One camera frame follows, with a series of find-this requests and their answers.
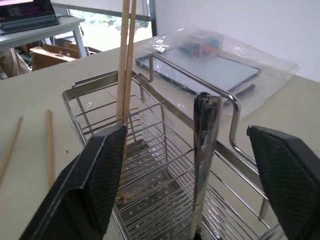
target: window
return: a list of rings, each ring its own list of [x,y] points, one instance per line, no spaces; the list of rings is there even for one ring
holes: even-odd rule
[[[70,9],[70,14],[85,20],[80,25],[84,33],[83,41],[88,47],[101,51],[120,47],[121,17],[72,9]],[[151,22],[136,20],[134,42],[151,37]]]

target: plastic wrap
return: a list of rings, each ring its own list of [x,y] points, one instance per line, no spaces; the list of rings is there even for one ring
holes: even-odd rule
[[[149,70],[151,53],[158,53],[205,82],[235,95],[240,102],[241,117],[259,108],[299,69],[293,61],[272,56],[227,35],[198,28],[183,28],[140,45],[135,49],[136,64]],[[190,98],[199,92],[218,95],[159,59],[153,59],[153,70]],[[169,100],[179,108],[184,106],[177,98]],[[223,101],[224,110],[231,114],[231,104],[227,99]]]

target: laptop screen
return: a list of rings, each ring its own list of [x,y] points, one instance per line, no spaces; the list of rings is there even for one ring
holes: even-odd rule
[[[0,0],[0,23],[55,14],[50,0]]]

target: wire basket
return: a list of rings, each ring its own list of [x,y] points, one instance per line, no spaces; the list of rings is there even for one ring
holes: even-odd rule
[[[130,115],[124,117],[128,118],[128,148],[112,217],[122,240],[185,240],[194,203],[194,123],[149,84],[152,74],[148,79],[132,72]],[[77,82],[62,94],[83,145],[97,131],[117,124],[117,79],[118,73],[111,72]],[[232,95],[230,100],[237,115],[238,103]],[[234,134],[238,120],[233,117]],[[223,165],[232,178],[210,171],[199,228],[202,239],[277,240],[283,236],[277,222],[264,220],[269,202],[251,162],[255,161],[248,162],[217,142],[213,166]],[[235,190],[233,184],[239,182],[244,192]],[[248,191],[255,196],[253,204],[246,201]]]

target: desk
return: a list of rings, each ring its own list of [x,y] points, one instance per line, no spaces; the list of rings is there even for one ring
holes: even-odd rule
[[[0,186],[0,239],[17,239],[48,192],[46,172],[46,109],[52,110],[55,176],[81,151],[62,101],[63,91],[80,80],[118,69],[119,49],[101,52],[72,62],[0,81],[0,156],[23,115],[20,133]],[[142,70],[136,65],[133,70]],[[166,98],[180,98],[192,109],[192,101],[162,80],[152,83]],[[240,120],[237,140],[250,152],[248,124],[261,125],[293,134],[320,156],[320,83],[299,76],[280,89],[258,110]],[[219,140],[228,143],[230,117],[221,122]],[[112,237],[112,226],[106,239]]]
[[[85,57],[87,54],[79,30],[79,23],[85,20],[76,17],[59,17],[58,21],[60,24],[55,26],[0,35],[0,51],[73,31],[80,57]]]

